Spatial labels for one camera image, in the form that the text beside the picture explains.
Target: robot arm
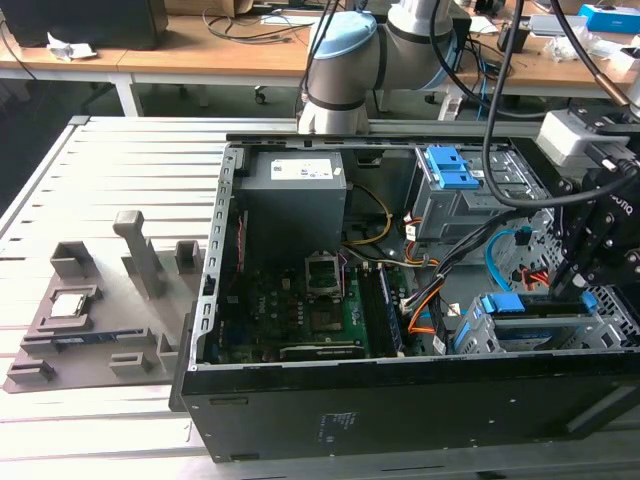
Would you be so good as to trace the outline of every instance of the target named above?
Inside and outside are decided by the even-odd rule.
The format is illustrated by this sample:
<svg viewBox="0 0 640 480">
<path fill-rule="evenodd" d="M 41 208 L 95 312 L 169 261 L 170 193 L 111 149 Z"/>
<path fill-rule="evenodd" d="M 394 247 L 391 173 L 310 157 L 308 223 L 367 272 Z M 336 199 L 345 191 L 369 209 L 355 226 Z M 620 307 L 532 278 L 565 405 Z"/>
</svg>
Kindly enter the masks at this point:
<svg viewBox="0 0 640 480">
<path fill-rule="evenodd" d="M 451 54 L 455 35 L 449 3 L 438 6 L 435 34 L 440 50 Z M 434 6 L 435 0 L 402 0 L 391 7 L 388 23 L 381 26 L 365 13 L 336 13 L 309 68 L 308 101 L 298 132 L 366 133 L 367 91 L 440 83 L 440 65 L 429 40 Z"/>
</svg>

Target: black cable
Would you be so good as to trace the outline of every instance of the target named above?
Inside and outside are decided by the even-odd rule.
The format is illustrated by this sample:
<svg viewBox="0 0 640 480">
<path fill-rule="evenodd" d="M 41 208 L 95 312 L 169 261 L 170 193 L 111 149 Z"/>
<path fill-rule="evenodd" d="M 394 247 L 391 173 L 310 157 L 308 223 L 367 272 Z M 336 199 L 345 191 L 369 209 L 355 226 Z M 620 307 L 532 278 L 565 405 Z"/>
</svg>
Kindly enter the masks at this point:
<svg viewBox="0 0 640 480">
<path fill-rule="evenodd" d="M 316 33 L 313 35 L 313 39 L 311 40 L 311 43 L 310 43 L 311 45 L 310 52 L 307 54 L 307 64 L 305 65 L 305 68 L 304 68 L 304 74 L 302 75 L 302 78 L 300 79 L 300 83 L 298 84 L 298 91 L 296 93 L 296 99 L 293 104 L 293 118 L 296 118 L 296 115 L 298 114 L 298 102 L 300 101 L 300 96 L 302 95 L 303 86 L 305 88 L 307 86 L 307 77 L 309 76 L 311 63 L 313 62 L 313 58 L 315 57 L 318 49 L 320 48 L 320 43 L 322 43 L 322 40 L 324 40 L 324 36 L 327 32 L 327 28 L 329 28 L 329 24 L 331 23 L 331 20 L 333 20 L 333 15 L 335 14 L 338 3 L 340 3 L 339 0 L 334 0 L 334 7 L 330 14 L 331 16 L 329 17 L 327 22 L 324 24 L 324 29 L 322 29 L 323 30 L 322 34 L 320 34 L 320 30 L 323 26 L 323 23 L 324 23 L 323 21 L 327 15 L 327 12 L 329 11 L 331 0 L 327 0 L 327 3 L 325 4 L 324 9 L 322 10 L 322 15 L 320 15 L 320 19 L 318 20 Z"/>
<path fill-rule="evenodd" d="M 564 34 L 569 39 L 571 45 L 573 45 L 573 49 L 576 51 L 584 66 L 589 69 L 591 75 L 594 77 L 600 75 L 602 72 L 598 68 L 598 66 L 591 60 L 589 54 L 582 48 L 580 41 L 576 38 L 576 35 L 573 33 L 573 29 L 569 22 L 567 21 L 567 17 L 564 16 L 564 12 L 562 11 L 562 7 L 560 7 L 560 3 L 558 0 L 551 0 L 551 6 L 553 7 L 553 12 L 555 13 L 556 18 L 558 19 L 558 23 L 564 30 Z"/>
<path fill-rule="evenodd" d="M 524 8 L 524 0 L 516 0 L 516 8 L 513 16 L 513 24 L 519 25 L 520 17 L 522 16 L 522 9 Z M 493 178 L 493 172 L 491 170 L 491 157 L 490 157 L 490 149 L 491 149 L 491 137 L 493 135 L 493 127 L 496 122 L 496 116 L 498 113 L 498 101 L 500 100 L 500 95 L 502 93 L 502 88 L 504 87 L 505 81 L 507 79 L 507 71 L 509 70 L 509 63 L 511 62 L 511 55 L 513 54 L 513 48 L 515 45 L 517 29 L 512 28 L 509 32 L 509 38 L 507 40 L 507 47 L 504 53 L 504 62 L 502 62 L 502 67 L 500 68 L 500 73 L 498 74 L 498 80 L 496 81 L 496 86 L 493 92 L 493 100 L 491 101 L 491 106 L 489 108 L 489 116 L 487 118 L 487 129 L 484 134 L 484 141 L 482 143 L 482 169 L 484 170 L 484 177 L 491 193 L 496 197 L 496 199 L 509 207 L 514 208 L 552 208 L 552 207 L 562 207 L 565 205 L 574 205 L 576 203 L 584 203 L 589 202 L 591 200 L 595 200 L 597 198 L 609 195 L 622 187 L 625 187 L 630 182 L 632 182 L 638 175 L 638 168 L 634 168 L 635 164 L 628 164 L 623 166 L 620 165 L 620 170 L 624 174 L 624 178 L 620 180 L 616 180 L 602 188 L 588 190 L 585 192 L 580 192 L 573 195 L 566 195 L 563 197 L 557 198 L 546 198 L 541 200 L 533 200 L 533 199 L 518 199 L 511 198 L 506 196 L 500 191 L 500 187 L 496 183 Z"/>
<path fill-rule="evenodd" d="M 580 60 L 582 60 L 582 63 L 584 63 L 585 67 L 587 67 L 589 72 L 591 72 L 591 75 L 593 75 L 596 83 L 600 87 L 602 87 L 602 89 L 607 93 L 607 95 L 609 95 L 609 97 L 611 97 L 616 105 L 626 106 L 632 104 L 637 108 L 637 106 L 633 104 L 631 100 L 629 100 L 629 97 L 622 90 L 620 90 L 620 88 L 614 82 L 612 82 L 607 75 L 602 73 L 602 71 L 598 68 L 594 61 L 591 60 L 591 57 L 580 44 L 580 41 L 576 37 L 575 33 L 573 33 L 573 29 L 571 28 L 571 25 L 569 25 L 567 18 L 564 16 L 564 12 L 562 11 L 562 7 L 560 6 L 558 0 L 551 0 L 551 6 L 556 15 L 556 18 L 558 19 L 558 22 L 560 23 L 560 26 L 562 27 L 562 30 L 569 39 L 569 42 L 580 57 Z"/>
<path fill-rule="evenodd" d="M 373 94 L 373 103 L 376 105 L 376 112 L 380 115 L 380 104 L 378 103 L 378 94 L 374 88 L 371 89 L 371 93 Z"/>
<path fill-rule="evenodd" d="M 440 286 L 445 281 L 446 276 L 451 272 L 454 265 L 460 262 L 470 252 L 484 245 L 493 235 L 498 226 L 506 224 L 509 221 L 530 217 L 535 213 L 535 210 L 529 209 L 516 209 L 508 210 L 500 215 L 492 217 L 490 220 L 480 225 L 478 228 L 469 232 L 462 237 L 448 252 L 440 259 L 440 263 L 434 269 L 431 276 L 431 283 L 423 287 L 418 292 L 412 294 L 412 299 L 409 302 L 411 305 L 420 305 L 424 298 L 426 298 L 435 288 Z M 434 295 L 430 300 L 430 304 L 434 301 L 439 301 L 439 293 Z"/>
<path fill-rule="evenodd" d="M 435 53 L 436 58 L 440 63 L 440 66 L 447 73 L 447 75 L 453 81 L 453 83 L 455 83 L 458 86 L 458 88 L 460 88 L 460 90 L 462 90 L 465 93 L 465 95 L 473 98 L 476 102 L 478 102 L 483 107 L 489 108 L 491 106 L 491 103 L 487 102 L 486 100 L 483 100 L 478 95 L 476 95 L 471 90 L 469 90 L 467 86 L 462 82 L 462 80 L 458 78 L 456 73 L 453 71 L 453 69 L 449 66 L 445 58 L 442 56 L 442 52 L 440 51 L 440 48 L 438 47 L 438 44 L 436 42 L 436 33 L 435 33 L 436 12 L 438 11 L 439 6 L 440 6 L 440 0 L 436 0 L 435 5 L 433 6 L 433 12 L 431 13 L 431 18 L 429 20 L 429 40 L 431 41 L 431 47 L 433 48 L 433 52 Z M 498 113 L 502 116 L 509 117 L 509 118 L 528 119 L 528 120 L 544 118 L 546 115 L 546 112 L 515 113 L 515 112 L 508 112 L 505 110 L 498 110 Z"/>
<path fill-rule="evenodd" d="M 31 73 L 31 70 L 29 70 L 29 69 L 27 68 L 27 66 L 26 66 L 24 63 L 22 63 L 22 60 L 20 60 L 20 59 L 18 58 L 18 56 L 17 56 L 15 53 L 13 53 L 13 50 L 12 50 L 12 49 L 11 49 L 11 47 L 9 46 L 9 43 L 7 42 L 7 37 L 5 37 L 5 35 L 4 35 L 4 29 L 2 28 L 6 23 L 7 23 L 7 22 L 6 22 L 6 21 L 4 21 L 4 20 L 0 21 L 0 36 L 2 36 L 2 42 L 4 43 L 4 46 L 5 46 L 5 47 L 6 47 L 6 49 L 9 51 L 9 53 L 10 53 L 10 54 L 11 54 L 11 56 L 14 58 L 14 60 L 20 64 L 20 66 L 22 67 L 22 69 L 23 69 L 25 72 L 27 72 L 27 74 L 31 77 L 31 79 L 32 79 L 32 80 L 38 80 L 38 79 L 36 78 L 36 76 L 35 76 L 33 73 Z"/>
<path fill-rule="evenodd" d="M 286 43 L 291 41 L 291 39 L 287 37 L 282 37 L 281 35 L 279 35 L 280 33 L 289 33 L 289 32 L 295 33 L 297 30 L 308 27 L 308 25 L 296 25 L 296 26 L 281 28 L 279 30 L 274 30 L 272 32 L 259 33 L 256 35 L 238 36 L 238 35 L 228 34 L 229 30 L 231 30 L 231 28 L 234 26 L 233 21 L 230 19 L 229 19 L 230 23 L 224 32 L 220 32 L 213 28 L 213 25 L 218 23 L 220 20 L 224 20 L 225 18 L 228 19 L 228 17 L 217 17 L 217 18 L 214 18 L 213 20 L 206 22 L 209 32 L 215 35 L 216 37 L 222 38 L 224 40 L 230 40 L 232 42 L 246 43 L 251 45 L 263 45 L 268 43 Z"/>
</svg>

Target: blue box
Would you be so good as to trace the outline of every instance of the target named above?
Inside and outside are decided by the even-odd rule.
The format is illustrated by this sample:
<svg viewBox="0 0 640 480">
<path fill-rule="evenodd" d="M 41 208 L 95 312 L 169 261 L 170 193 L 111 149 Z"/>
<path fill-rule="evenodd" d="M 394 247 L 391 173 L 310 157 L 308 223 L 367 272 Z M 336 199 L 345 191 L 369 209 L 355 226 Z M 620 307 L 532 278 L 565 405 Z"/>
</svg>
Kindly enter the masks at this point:
<svg viewBox="0 0 640 480">
<path fill-rule="evenodd" d="M 591 32 L 640 33 L 637 8 L 583 5 L 578 15 L 587 17 L 587 29 Z"/>
</svg>

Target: paper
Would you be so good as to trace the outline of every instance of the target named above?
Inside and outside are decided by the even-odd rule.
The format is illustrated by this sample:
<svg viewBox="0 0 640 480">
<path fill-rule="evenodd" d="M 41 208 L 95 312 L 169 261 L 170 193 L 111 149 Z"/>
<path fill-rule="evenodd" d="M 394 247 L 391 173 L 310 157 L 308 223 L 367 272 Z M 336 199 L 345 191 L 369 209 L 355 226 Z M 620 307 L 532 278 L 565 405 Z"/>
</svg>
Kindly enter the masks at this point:
<svg viewBox="0 0 640 480">
<path fill-rule="evenodd" d="M 70 62 L 73 59 L 89 58 L 98 55 L 91 49 L 88 43 L 66 43 L 58 40 L 48 32 L 47 37 L 49 38 L 47 48 L 60 60 Z"/>
<path fill-rule="evenodd" d="M 611 42 L 609 40 L 597 40 L 593 45 L 591 45 L 589 53 L 599 57 L 609 58 L 613 54 L 618 53 L 620 49 L 624 47 L 627 47 L 627 45 Z"/>
<path fill-rule="evenodd" d="M 469 27 L 471 33 L 497 33 L 498 27 L 491 23 L 487 17 L 471 17 L 471 27 Z"/>
</svg>

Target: slotted metal surface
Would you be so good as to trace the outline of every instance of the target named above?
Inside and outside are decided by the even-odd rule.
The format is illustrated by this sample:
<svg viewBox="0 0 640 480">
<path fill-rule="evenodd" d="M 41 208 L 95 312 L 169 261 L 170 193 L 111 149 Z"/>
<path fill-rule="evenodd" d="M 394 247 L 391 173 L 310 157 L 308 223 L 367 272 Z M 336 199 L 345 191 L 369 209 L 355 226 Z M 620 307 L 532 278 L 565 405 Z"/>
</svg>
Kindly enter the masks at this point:
<svg viewBox="0 0 640 480">
<path fill-rule="evenodd" d="M 437 122 L 372 125 L 374 131 L 406 134 L 446 131 Z M 483 130 L 456 125 L 457 133 Z M 531 124 L 510 128 L 536 132 Z M 173 248 L 178 238 L 204 246 L 224 134 L 292 130 L 286 120 L 246 119 L 92 118 L 68 127 L 0 221 L 0 381 L 45 291 L 52 273 L 48 258 L 58 241 L 82 239 L 94 255 L 124 252 L 124 241 L 111 233 L 113 217 L 120 209 L 140 209 L 157 249 Z M 168 385 L 13 396 L 0 391 L 0 478 L 477 478 L 476 471 L 505 468 L 532 478 L 550 465 L 613 478 L 616 466 L 638 466 L 636 413 L 611 427 L 626 431 L 599 433 L 577 446 L 480 446 L 215 465 L 188 415 L 169 411 L 169 393 Z M 553 472 L 565 478 L 555 467 Z"/>
</svg>

